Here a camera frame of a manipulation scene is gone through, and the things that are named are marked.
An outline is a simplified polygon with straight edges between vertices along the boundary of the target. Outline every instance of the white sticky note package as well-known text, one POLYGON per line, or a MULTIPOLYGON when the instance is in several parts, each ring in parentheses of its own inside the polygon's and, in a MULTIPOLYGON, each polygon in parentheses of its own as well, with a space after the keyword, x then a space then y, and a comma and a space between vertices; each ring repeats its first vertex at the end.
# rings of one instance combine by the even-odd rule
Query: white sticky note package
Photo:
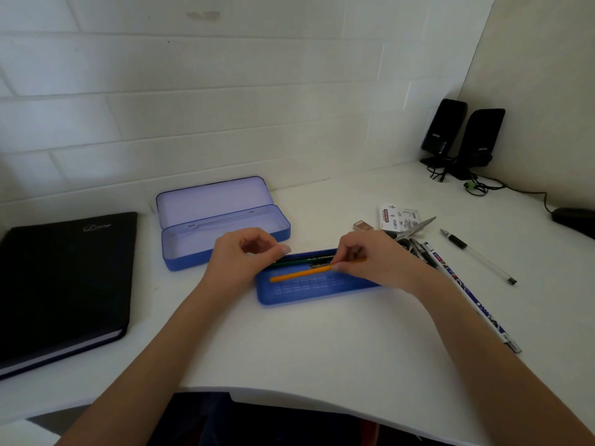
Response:
POLYGON ((409 208, 399 208, 385 203, 378 207, 380 214, 380 229, 401 233, 421 222, 420 212, 409 208))

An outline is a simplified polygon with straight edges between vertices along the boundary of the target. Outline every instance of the clear pen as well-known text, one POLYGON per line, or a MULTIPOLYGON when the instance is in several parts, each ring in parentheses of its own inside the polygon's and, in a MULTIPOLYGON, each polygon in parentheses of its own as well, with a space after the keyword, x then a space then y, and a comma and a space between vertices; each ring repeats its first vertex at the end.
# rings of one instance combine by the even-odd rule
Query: clear pen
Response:
POLYGON ((504 270, 502 270, 501 268, 499 268, 498 266, 496 266, 494 263, 492 263, 491 261, 489 261, 486 257, 484 257, 482 254, 480 254, 477 250, 474 250, 472 247, 469 247, 466 243, 464 243, 463 241, 461 241, 460 239, 458 239, 453 234, 447 232, 446 230, 444 230, 442 228, 440 229, 440 232, 444 236, 446 236, 451 243, 453 243, 454 245, 456 245, 458 248, 460 248, 462 250, 465 250, 468 253, 470 253, 473 256, 473 258, 475 258, 478 261, 484 263, 488 268, 490 268, 491 270, 493 270, 496 274, 498 274, 504 280, 506 280, 507 282, 509 282, 511 285, 514 285, 515 283, 517 283, 517 281, 514 278, 512 278, 510 275, 508 275, 504 270))

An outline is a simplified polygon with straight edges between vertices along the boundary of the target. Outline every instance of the person's left hand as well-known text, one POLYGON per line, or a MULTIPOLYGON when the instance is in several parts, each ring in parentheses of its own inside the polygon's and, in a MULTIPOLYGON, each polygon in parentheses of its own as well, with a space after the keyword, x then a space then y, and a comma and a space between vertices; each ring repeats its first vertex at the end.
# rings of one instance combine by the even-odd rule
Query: person's left hand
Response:
POLYGON ((224 301, 244 293, 254 276, 291 251, 260 228, 225 233, 215 241, 205 275, 196 287, 224 301))

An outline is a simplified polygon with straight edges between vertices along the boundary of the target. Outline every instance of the blue tray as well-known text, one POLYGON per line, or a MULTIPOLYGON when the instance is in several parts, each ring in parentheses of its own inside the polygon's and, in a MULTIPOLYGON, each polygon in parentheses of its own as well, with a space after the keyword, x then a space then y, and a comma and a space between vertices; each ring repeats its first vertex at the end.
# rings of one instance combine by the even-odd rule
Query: blue tray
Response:
POLYGON ((161 193, 156 198, 163 261, 182 270, 210 260, 223 233, 260 227, 278 241, 291 235, 291 224, 261 177, 248 177, 161 193))
MULTIPOLYGON (((281 261, 304 259, 321 254, 334 255, 336 248, 318 250, 315 252, 295 253, 287 255, 281 261)), ((270 278, 292 272, 310 269, 310 265, 290 265, 281 268, 266 268, 256 276, 257 296, 261 304, 271 306, 286 304, 301 300, 314 299, 342 292, 364 290, 378 286, 376 283, 363 278, 338 272, 321 272, 306 277, 292 278, 284 282, 271 283, 270 278)))

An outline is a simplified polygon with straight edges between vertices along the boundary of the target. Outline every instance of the cable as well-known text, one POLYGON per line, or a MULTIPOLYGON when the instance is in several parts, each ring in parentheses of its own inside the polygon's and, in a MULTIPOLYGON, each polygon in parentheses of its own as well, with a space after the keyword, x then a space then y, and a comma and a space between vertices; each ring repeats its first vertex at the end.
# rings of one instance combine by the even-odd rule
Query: cable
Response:
MULTIPOLYGON (((434 181, 438 181, 439 183, 444 182, 444 177, 448 173, 448 166, 446 166, 442 172, 438 172, 437 168, 430 169, 429 166, 426 167, 428 172, 431 172, 430 178, 434 181)), ((547 207, 547 192, 546 191, 521 191, 520 189, 515 189, 507 185, 506 183, 498 180, 497 178, 492 177, 485 177, 484 175, 480 175, 479 173, 473 173, 470 171, 471 174, 471 181, 466 182, 463 186, 465 187, 465 191, 467 193, 474 195, 476 197, 484 197, 490 191, 499 191, 501 189, 510 189, 511 191, 521 193, 521 194, 544 194, 543 196, 543 207, 546 209, 548 213, 552 213, 552 211, 547 207), (482 183, 477 178, 485 178, 492 181, 497 181, 502 186, 489 186, 485 183, 482 183)))

